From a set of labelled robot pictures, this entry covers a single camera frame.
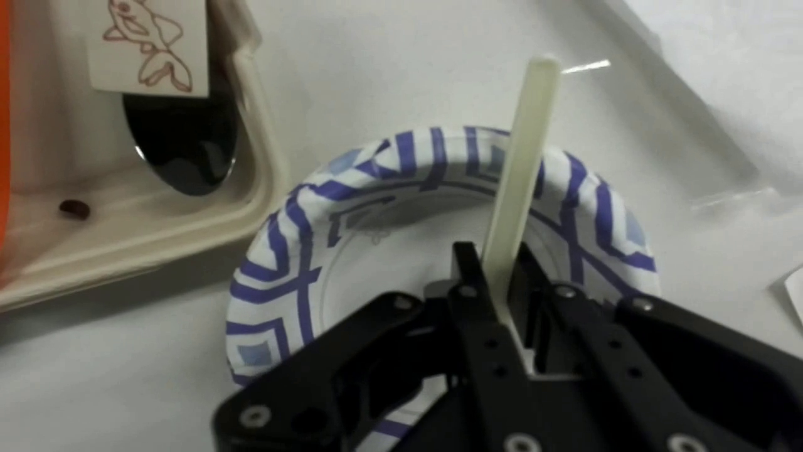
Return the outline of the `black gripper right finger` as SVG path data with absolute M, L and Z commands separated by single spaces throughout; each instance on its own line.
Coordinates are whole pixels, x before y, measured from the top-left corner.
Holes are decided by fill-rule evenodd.
M 516 256 L 508 306 L 576 449 L 803 452 L 803 359 L 651 295 L 603 304 Z

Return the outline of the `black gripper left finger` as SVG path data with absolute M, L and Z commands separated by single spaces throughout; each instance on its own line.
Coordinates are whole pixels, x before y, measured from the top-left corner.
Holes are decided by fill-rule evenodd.
M 447 392 L 401 449 L 536 452 L 532 387 L 476 250 L 459 242 L 451 256 L 442 295 L 384 292 L 229 398 L 211 422 L 216 452 L 353 452 L 431 378 Z

